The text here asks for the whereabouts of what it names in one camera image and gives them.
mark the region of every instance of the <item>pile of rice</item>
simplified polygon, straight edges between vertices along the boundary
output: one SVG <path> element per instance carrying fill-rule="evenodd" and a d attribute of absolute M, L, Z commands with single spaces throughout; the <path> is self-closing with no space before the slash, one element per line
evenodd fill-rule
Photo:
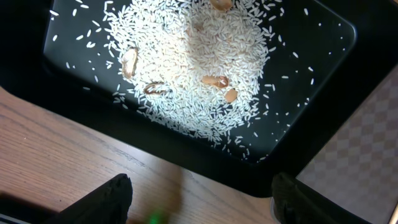
<path fill-rule="evenodd" d="M 106 31 L 114 39 L 109 48 L 119 52 L 119 62 L 128 49 L 138 48 L 135 76 L 125 79 L 134 85 L 129 92 L 144 103 L 138 113 L 215 145 L 229 130 L 262 116 L 254 96 L 269 59 L 266 37 L 271 34 L 257 25 L 263 16 L 256 16 L 264 12 L 254 0 L 233 4 L 222 12 L 209 0 L 138 0 L 117 15 L 105 11 Z M 205 75 L 228 77 L 229 86 L 205 85 Z M 146 95 L 144 88 L 154 82 L 168 91 Z M 232 88 L 238 97 L 227 103 L 224 96 Z"/>

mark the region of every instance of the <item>gray tile floor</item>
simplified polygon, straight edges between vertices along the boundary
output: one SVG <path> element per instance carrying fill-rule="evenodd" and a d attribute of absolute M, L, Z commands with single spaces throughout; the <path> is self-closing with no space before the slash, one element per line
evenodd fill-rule
<path fill-rule="evenodd" d="M 398 67 L 297 178 L 373 224 L 388 223 L 398 202 Z"/>

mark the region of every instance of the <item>green object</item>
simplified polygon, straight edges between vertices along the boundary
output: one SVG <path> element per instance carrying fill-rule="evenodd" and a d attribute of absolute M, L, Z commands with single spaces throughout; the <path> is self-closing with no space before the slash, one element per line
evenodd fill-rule
<path fill-rule="evenodd" d="M 162 223 L 162 213 L 160 211 L 154 212 L 149 217 L 148 224 L 161 224 Z"/>

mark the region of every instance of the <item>black plastic tray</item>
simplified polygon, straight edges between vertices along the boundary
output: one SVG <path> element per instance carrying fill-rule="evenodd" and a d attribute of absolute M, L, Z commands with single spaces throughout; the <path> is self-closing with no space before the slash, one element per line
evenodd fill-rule
<path fill-rule="evenodd" d="M 86 0 L 85 4 L 91 3 L 90 9 L 95 5 L 102 9 L 103 2 L 95 2 Z M 114 83 L 107 80 L 110 81 L 109 87 L 95 88 L 93 85 L 91 91 L 83 91 L 82 86 L 94 83 L 93 73 L 87 72 L 93 65 L 81 63 L 76 67 L 85 72 L 70 73 L 65 68 L 64 58 L 75 57 L 74 60 L 79 61 L 82 57 L 82 61 L 87 59 L 94 63 L 96 53 L 92 51 L 92 56 L 86 55 L 86 43 L 79 46 L 79 54 L 73 50 L 76 48 L 72 44 L 76 42 L 75 38 L 88 30 L 84 22 L 78 26 L 84 29 L 76 28 L 76 34 L 70 34 L 73 42 L 64 42 L 64 50 L 58 46 L 60 50 L 51 51 L 52 48 L 46 45 L 46 49 L 52 52 L 46 53 L 45 49 L 46 56 L 51 55 L 49 61 L 43 57 L 43 49 L 47 24 L 56 22 L 50 21 L 52 3 L 2 3 L 6 4 L 2 8 L 7 9 L 2 14 L 5 17 L 1 37 L 4 58 L 1 60 L 0 84 L 3 88 L 22 99 L 257 197 L 271 195 L 274 174 L 284 171 L 297 175 L 398 62 L 398 43 L 395 41 L 398 10 L 394 2 L 285 0 L 285 18 L 278 19 L 272 26 L 282 34 L 286 47 L 279 47 L 264 67 L 264 83 L 277 85 L 277 91 L 268 102 L 275 110 L 270 110 L 267 119 L 255 122 L 251 126 L 253 129 L 244 127 L 244 131 L 236 129 L 231 132 L 235 136 L 253 133 L 254 130 L 259 133 L 259 138 L 244 138 L 253 146 L 253 157 L 257 156 L 257 159 L 247 162 L 113 105 L 109 92 L 114 91 L 118 83 L 122 83 L 122 88 L 127 85 L 120 79 L 115 79 Z M 305 7 L 310 17 L 303 15 Z M 71 17 L 72 9 L 65 6 L 57 11 L 69 10 Z M 93 15 L 86 19 L 90 22 Z M 75 30 L 69 27 L 71 25 L 72 22 L 63 21 L 53 29 L 50 26 L 47 38 L 51 39 L 54 34 L 64 38 L 67 32 L 63 30 L 69 33 Z M 299 53 L 300 60 L 294 60 L 293 51 Z M 102 71 L 109 71 L 99 66 L 96 71 L 101 78 Z M 317 85 L 309 85 L 312 74 L 308 66 L 316 71 Z M 286 81 L 280 79 L 285 73 L 290 74 L 289 83 L 281 83 Z M 307 97 L 310 103 L 298 108 L 297 103 L 303 105 Z M 286 124 L 291 124 L 291 127 L 287 129 Z M 264 154 L 269 154 L 267 159 L 255 163 Z"/>

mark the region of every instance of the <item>wooden surface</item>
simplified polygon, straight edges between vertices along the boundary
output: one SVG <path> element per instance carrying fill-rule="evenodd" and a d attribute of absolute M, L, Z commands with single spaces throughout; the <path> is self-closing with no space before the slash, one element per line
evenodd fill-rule
<path fill-rule="evenodd" d="M 55 211 L 119 173 L 132 181 L 128 223 L 273 223 L 254 198 L 25 102 L 0 88 L 0 194 Z"/>

